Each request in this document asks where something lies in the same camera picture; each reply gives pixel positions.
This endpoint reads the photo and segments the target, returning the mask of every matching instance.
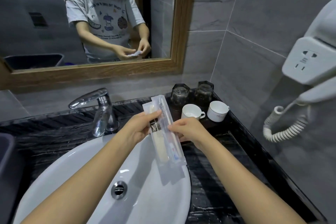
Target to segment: mirror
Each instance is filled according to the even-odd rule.
[[[0,57],[12,71],[170,58],[174,1],[1,0]]]

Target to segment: person's left hand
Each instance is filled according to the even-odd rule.
[[[143,38],[140,40],[138,51],[142,51],[141,56],[143,58],[151,51],[151,45],[147,39]]]
[[[162,111],[145,114],[145,112],[134,115],[122,128],[125,133],[128,133],[130,139],[136,144],[141,142],[148,134],[148,123],[151,120],[159,117]]]

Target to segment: hand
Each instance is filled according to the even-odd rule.
[[[128,49],[120,45],[113,45],[111,50],[118,56],[120,60],[132,60],[136,59],[137,57],[130,57],[128,55],[135,53],[136,49]]]
[[[177,120],[173,125],[169,125],[168,129],[177,132],[181,142],[192,141],[197,148],[203,140],[211,137],[210,133],[194,117]]]
[[[161,115],[162,111],[145,114],[144,112],[134,115],[122,128],[128,133],[128,137],[135,142],[141,142],[149,133],[149,122]]]
[[[143,58],[151,51],[151,46],[147,39],[140,40],[138,51],[142,51],[141,56]]]

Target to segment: white ceramic cup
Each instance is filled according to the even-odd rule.
[[[208,118],[214,122],[221,122],[224,120],[230,108],[221,101],[212,101],[208,109]]]
[[[205,112],[202,112],[202,110],[196,105],[187,104],[182,108],[181,119],[189,117],[195,117],[200,120],[205,117]]]

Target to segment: graphic print t-shirt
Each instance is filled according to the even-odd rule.
[[[128,47],[127,21],[132,27],[144,23],[135,0],[67,0],[66,13],[70,26],[86,21],[90,32],[104,41]],[[96,59],[117,56],[109,50],[84,44],[86,55]]]

